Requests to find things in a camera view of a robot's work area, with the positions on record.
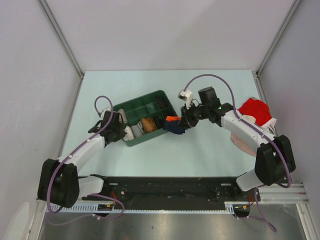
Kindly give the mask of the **green compartment organizer tray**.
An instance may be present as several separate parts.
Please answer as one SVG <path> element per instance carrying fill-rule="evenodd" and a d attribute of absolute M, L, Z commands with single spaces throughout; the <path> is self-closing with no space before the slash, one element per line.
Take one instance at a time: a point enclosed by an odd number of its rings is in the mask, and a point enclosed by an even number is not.
<path fill-rule="evenodd" d="M 167 100 L 168 107 L 160 109 L 156 97 L 162 97 Z M 134 126 L 141 123 L 142 118 L 152 118 L 156 124 L 157 130 L 146 133 L 145 135 L 134 138 L 130 141 L 125 141 L 126 146 L 133 147 L 141 144 L 160 135 L 165 134 L 167 131 L 163 129 L 165 119 L 167 116 L 177 116 L 177 113 L 172 106 L 169 98 L 163 90 L 156 90 L 151 93 L 133 98 L 131 100 L 119 103 L 113 107 L 118 112 L 119 109 L 124 109 L 128 122 L 123 124 L 123 128 L 126 126 Z"/>

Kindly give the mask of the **navy orange underwear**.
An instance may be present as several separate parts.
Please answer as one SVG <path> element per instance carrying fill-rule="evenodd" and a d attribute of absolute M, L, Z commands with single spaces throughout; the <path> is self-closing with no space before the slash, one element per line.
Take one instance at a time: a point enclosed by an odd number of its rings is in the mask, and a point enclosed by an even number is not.
<path fill-rule="evenodd" d="M 180 116 L 167 116 L 164 121 L 163 129 L 167 132 L 173 133 L 175 135 L 182 135 L 186 130 L 179 127 L 178 124 L 181 120 Z"/>

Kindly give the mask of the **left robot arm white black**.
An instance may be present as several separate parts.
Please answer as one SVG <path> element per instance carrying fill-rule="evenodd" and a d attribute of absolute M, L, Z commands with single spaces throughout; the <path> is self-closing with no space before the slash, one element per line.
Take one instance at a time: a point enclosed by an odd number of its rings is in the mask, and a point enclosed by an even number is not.
<path fill-rule="evenodd" d="M 104 184 L 103 177 L 90 175 L 80 178 L 78 173 L 99 151 L 124 138 L 123 124 L 119 112 L 105 110 L 88 131 L 84 143 L 65 157 L 44 161 L 37 198 L 65 208 L 71 208 L 77 200 L 91 194 L 100 200 L 107 199 L 111 188 Z"/>

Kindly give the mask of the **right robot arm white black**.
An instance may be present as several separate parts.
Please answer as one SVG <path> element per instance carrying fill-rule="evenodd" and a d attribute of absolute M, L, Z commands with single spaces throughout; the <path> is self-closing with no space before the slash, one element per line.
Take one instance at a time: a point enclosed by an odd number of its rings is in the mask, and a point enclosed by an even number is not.
<path fill-rule="evenodd" d="M 235 200 L 242 201 L 253 188 L 279 184 L 281 179 L 291 176 L 296 164 L 288 137 L 275 136 L 248 122 L 231 104 L 222 104 L 212 87 L 203 88 L 198 94 L 201 102 L 195 105 L 190 90 L 179 93 L 179 99 L 185 104 L 180 109 L 178 126 L 190 129 L 200 120 L 209 120 L 239 137 L 256 152 L 254 168 L 238 176 L 236 185 L 230 188 Z"/>

